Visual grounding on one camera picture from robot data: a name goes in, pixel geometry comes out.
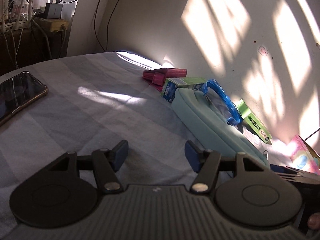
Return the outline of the person's right hand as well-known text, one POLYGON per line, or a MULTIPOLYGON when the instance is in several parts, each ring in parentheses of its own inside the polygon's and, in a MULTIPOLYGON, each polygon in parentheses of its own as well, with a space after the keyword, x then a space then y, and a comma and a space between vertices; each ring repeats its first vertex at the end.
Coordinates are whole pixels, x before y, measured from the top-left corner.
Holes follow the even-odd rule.
POLYGON ((308 227, 312 230, 320 229, 320 213, 314 213, 309 217, 308 227))

